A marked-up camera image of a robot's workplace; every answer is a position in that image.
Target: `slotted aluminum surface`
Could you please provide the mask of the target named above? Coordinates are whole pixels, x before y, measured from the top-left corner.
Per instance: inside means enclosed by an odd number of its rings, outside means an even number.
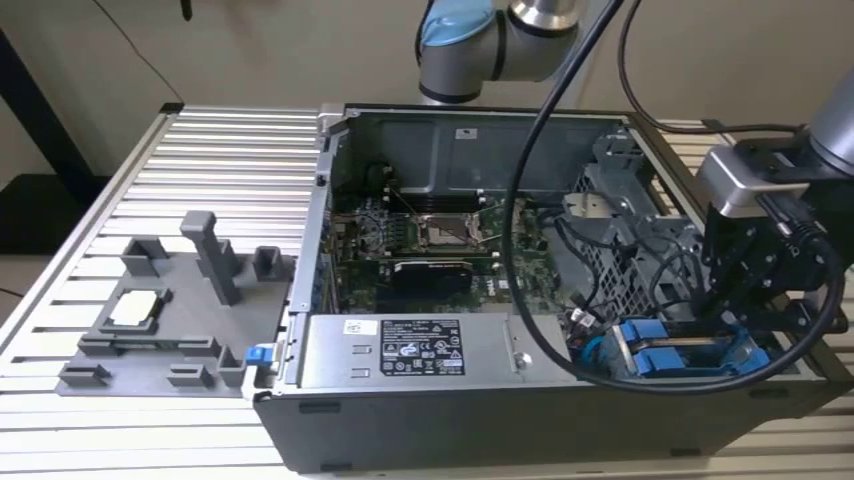
[[[302,192],[317,154],[314,122],[310,111],[207,108],[159,119],[72,235],[78,240],[70,240],[0,329],[0,339],[11,338],[0,354],[0,473],[10,478],[297,477],[281,465],[243,400],[63,398],[52,390],[124,272],[116,255],[131,235],[156,233],[167,249],[187,251],[178,221],[187,209],[210,209],[221,218],[218,233],[238,251],[273,244],[297,253]],[[706,150],[729,141],[668,140],[693,170]],[[853,307],[850,291],[849,315]],[[854,333],[828,342],[854,368]],[[850,479],[852,452],[854,396],[846,396],[808,418],[768,423],[710,459],[387,472],[386,478]]]

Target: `beige wall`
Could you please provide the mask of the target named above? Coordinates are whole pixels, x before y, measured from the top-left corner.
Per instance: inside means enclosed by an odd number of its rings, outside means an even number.
[[[660,118],[809,121],[854,67],[852,25],[850,0],[646,0],[628,50],[642,104]],[[629,108],[618,30],[597,52],[585,108]]]
[[[103,3],[189,103],[421,100],[411,40],[426,1],[195,0],[190,23],[177,0]],[[630,46],[638,94],[661,116],[804,121],[854,65],[852,19],[848,0],[646,0]],[[86,158],[112,172],[171,92],[90,0],[0,0],[0,26]],[[626,108],[616,33],[592,65],[586,108]],[[537,106],[550,86],[487,85],[483,104]],[[20,136],[4,115],[0,136]],[[24,163],[4,168],[43,169],[30,140],[16,142],[24,155],[7,155],[8,140],[0,155]]]
[[[195,0],[190,23],[178,0],[102,2],[189,103],[421,102],[426,0]],[[0,26],[82,153],[111,172],[170,90],[90,0],[0,0]],[[483,104],[535,106],[549,88],[489,85]]]

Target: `sticker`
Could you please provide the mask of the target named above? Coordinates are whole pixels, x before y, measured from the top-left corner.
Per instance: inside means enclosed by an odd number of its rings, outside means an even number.
[[[377,320],[345,320],[345,335],[377,335]]]
[[[457,140],[477,140],[478,139],[478,129],[477,128],[458,128],[455,137],[457,137]]]
[[[581,321],[578,323],[581,323],[585,327],[590,328],[593,327],[593,324],[597,322],[597,317],[594,317],[590,314],[585,314],[585,316],[582,317]]]
[[[466,375],[459,320],[383,320],[381,344],[383,375]]]

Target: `floor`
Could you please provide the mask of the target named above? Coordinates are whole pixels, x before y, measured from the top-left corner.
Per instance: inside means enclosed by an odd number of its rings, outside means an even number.
[[[39,278],[51,257],[38,255],[0,255],[0,287],[27,294],[30,286]],[[18,306],[19,298],[0,292],[0,325]]]

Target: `white component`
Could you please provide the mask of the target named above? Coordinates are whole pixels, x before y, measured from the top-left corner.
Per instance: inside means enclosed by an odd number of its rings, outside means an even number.
[[[345,335],[377,335],[377,320],[345,320]]]
[[[158,303],[158,293],[152,290],[132,290],[122,294],[110,313],[115,325],[139,326],[151,316]]]
[[[597,317],[583,311],[581,308],[573,310],[573,315],[570,315],[570,320],[582,326],[590,328],[594,323],[597,323]]]
[[[454,138],[457,140],[477,140],[478,139],[478,129],[477,128],[458,128],[454,133]]]

